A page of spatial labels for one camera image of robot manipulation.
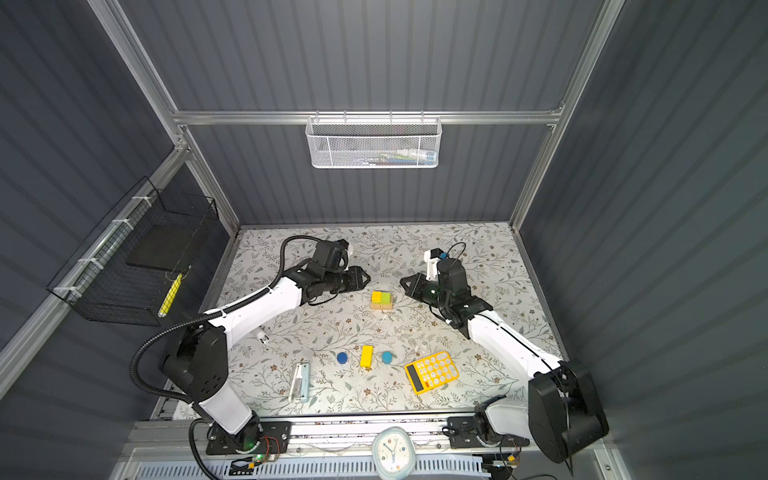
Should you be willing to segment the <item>natural wood block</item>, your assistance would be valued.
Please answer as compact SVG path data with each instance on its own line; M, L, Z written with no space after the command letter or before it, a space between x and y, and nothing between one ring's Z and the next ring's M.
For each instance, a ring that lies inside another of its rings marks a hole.
M394 309L394 304L392 303L371 303L370 308L372 310L377 311L391 311Z

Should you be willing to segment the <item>long yellow block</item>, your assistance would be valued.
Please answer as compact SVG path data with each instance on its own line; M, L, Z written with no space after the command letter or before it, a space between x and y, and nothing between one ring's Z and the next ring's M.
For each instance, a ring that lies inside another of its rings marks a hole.
M367 369L372 367L374 348L370 345L364 345L361 351L360 367Z

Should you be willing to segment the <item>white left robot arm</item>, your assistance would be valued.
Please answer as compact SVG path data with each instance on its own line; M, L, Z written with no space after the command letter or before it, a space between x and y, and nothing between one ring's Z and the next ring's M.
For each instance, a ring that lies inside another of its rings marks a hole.
M257 340L267 342L268 326L279 317L323 296L364 289L370 275L350 257L344 239L290 236L280 245L277 272L268 285L206 311L201 320L173 333L161 371L181 401L230 435L256 427L257 414L231 378L234 356Z

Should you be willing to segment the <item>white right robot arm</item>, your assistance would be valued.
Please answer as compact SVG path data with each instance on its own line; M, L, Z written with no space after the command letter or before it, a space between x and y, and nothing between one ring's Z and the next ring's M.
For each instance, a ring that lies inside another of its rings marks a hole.
M549 354L511 328L474 295L461 260L440 248L425 252L426 270L400 280L406 296L524 377L527 404L497 395L476 406L465 432L483 445L533 441L555 463L604 438L607 416L589 370Z

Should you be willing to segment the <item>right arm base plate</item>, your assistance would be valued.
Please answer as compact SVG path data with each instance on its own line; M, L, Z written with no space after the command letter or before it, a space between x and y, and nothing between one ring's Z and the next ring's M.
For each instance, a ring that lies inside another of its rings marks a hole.
M449 417L441 432L449 439L453 449L519 448L530 445L527 438L496 432L489 421L480 414Z

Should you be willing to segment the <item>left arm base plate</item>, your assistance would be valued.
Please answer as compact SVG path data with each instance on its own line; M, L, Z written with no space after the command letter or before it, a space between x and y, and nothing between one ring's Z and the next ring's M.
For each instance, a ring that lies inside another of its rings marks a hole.
M287 452L292 423L255 422L248 423L236 434L228 433L218 424L207 432L206 454L217 455L277 455Z

